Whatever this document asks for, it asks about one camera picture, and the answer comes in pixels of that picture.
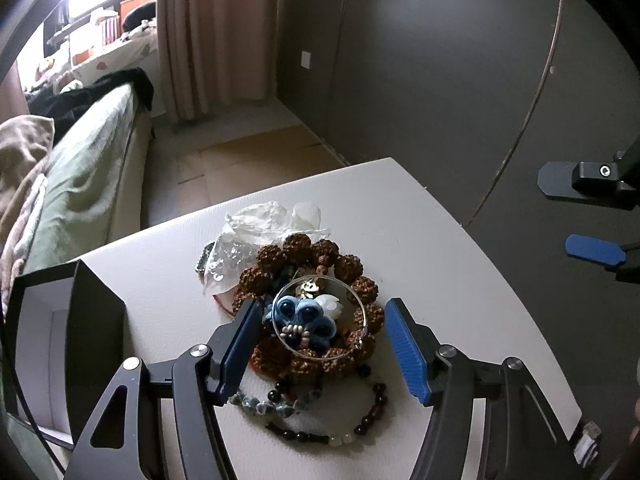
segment black box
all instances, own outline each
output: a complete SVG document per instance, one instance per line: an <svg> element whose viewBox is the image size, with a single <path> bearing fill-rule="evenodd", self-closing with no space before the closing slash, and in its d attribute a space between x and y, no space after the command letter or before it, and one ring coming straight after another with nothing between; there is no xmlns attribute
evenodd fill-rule
<svg viewBox="0 0 640 480"><path fill-rule="evenodd" d="M123 360L125 304L81 260L16 278L5 319L24 397L43 436L73 449ZM6 408L30 428L5 369Z"/></svg>

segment tabletop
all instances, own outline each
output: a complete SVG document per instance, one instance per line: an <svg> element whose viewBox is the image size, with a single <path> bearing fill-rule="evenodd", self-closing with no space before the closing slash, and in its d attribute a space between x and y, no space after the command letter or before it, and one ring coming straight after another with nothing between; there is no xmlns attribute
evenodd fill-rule
<svg viewBox="0 0 640 480"><path fill-rule="evenodd" d="M194 266L203 246L242 207L277 200L313 202L341 253L357 254L380 286L378 303L400 297L418 323L472 359L501 363L520 357L538 381L567 436L580 409L540 330L522 302L462 227L390 158L351 166L243 196L144 230L82 256L127 305L126 353L147 363L178 357L206 342L228 316L203 293ZM385 417L357 445L290 444L236 406L216 408L239 480L409 478L431 409L412 397L386 335L378 337L373 375L388 386ZM272 386L248 370L242 389L265 398ZM357 378L325 387L322 399L293 429L353 431L371 392ZM170 400L162 402L172 479L184 478ZM484 401L476 400L463 479L478 472Z"/></svg>

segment white switch plate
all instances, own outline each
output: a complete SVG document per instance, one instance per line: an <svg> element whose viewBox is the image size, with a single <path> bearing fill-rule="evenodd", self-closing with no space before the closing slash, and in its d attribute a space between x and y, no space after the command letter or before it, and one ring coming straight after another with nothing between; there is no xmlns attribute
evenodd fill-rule
<svg viewBox="0 0 640 480"><path fill-rule="evenodd" d="M302 56L300 57L300 66L303 66L306 69L311 68L311 52L307 52L306 50L302 51Z"/></svg>

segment floor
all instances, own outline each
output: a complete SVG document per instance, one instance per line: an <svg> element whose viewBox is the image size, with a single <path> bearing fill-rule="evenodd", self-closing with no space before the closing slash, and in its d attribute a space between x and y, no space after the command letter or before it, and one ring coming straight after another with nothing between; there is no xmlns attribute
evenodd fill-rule
<svg viewBox="0 0 640 480"><path fill-rule="evenodd" d="M343 166L277 99L220 107L178 129L154 125L142 227Z"/></svg>

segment silver screw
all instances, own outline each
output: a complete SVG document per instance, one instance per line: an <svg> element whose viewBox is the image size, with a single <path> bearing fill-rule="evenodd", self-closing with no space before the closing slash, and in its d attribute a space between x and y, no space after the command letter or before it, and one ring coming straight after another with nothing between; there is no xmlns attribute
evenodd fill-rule
<svg viewBox="0 0 640 480"><path fill-rule="evenodd" d="M203 345L200 343L199 345L194 345L189 350L189 353L194 357L202 357L209 351L209 347L207 345Z"/></svg>
<svg viewBox="0 0 640 480"><path fill-rule="evenodd" d="M126 359L124 359L124 362L122 363L122 367L125 370L135 370L136 368L138 368L139 364L140 364L140 359L138 359L137 357L127 357Z"/></svg>
<svg viewBox="0 0 640 480"><path fill-rule="evenodd" d="M522 369L522 361L517 357L509 357L507 359L507 366L511 368L511 370L521 370Z"/></svg>
<svg viewBox="0 0 640 480"><path fill-rule="evenodd" d="M442 357L455 357L455 355L458 353L458 351L451 345L442 345L438 349L438 353Z"/></svg>

